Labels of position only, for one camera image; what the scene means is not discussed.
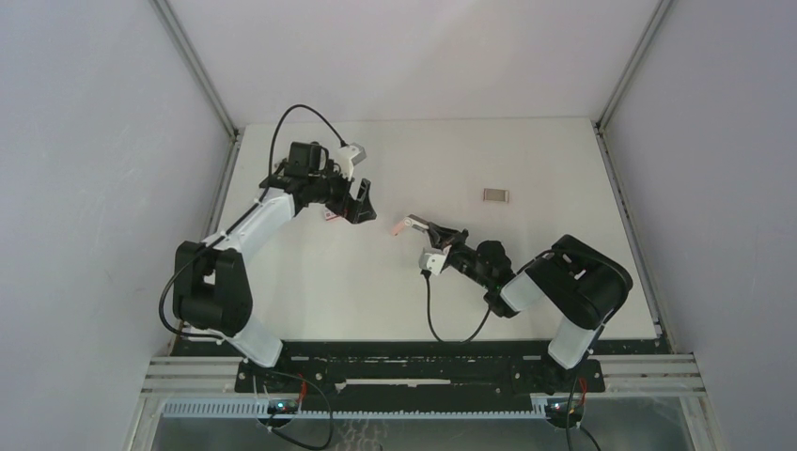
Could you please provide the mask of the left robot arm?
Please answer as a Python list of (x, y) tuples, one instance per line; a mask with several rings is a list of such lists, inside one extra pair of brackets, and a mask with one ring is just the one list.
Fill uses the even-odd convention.
[(253, 315), (248, 262), (281, 226), (311, 204), (356, 225), (377, 214), (369, 199), (371, 183), (362, 179), (351, 193), (354, 168), (367, 156), (344, 144), (331, 158), (317, 142), (293, 142), (289, 155), (259, 184), (259, 195), (233, 225), (203, 241), (182, 243), (170, 281), (174, 316), (194, 327), (193, 337), (229, 343), (258, 365), (260, 383), (273, 392), (287, 389), (292, 364), (280, 358), (283, 342)]

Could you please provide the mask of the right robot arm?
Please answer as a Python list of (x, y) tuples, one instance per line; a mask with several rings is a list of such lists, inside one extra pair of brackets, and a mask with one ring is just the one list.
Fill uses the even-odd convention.
[(426, 279), (453, 269), (484, 288), (488, 311), (513, 318), (548, 299), (563, 318), (548, 345), (543, 378), (556, 391), (569, 390), (581, 376), (579, 364), (606, 323), (626, 303), (633, 288), (630, 273), (586, 243), (564, 235), (519, 270), (513, 270), (500, 241), (470, 247), (467, 230), (437, 225), (408, 215), (403, 226), (425, 233), (430, 245), (419, 258)]

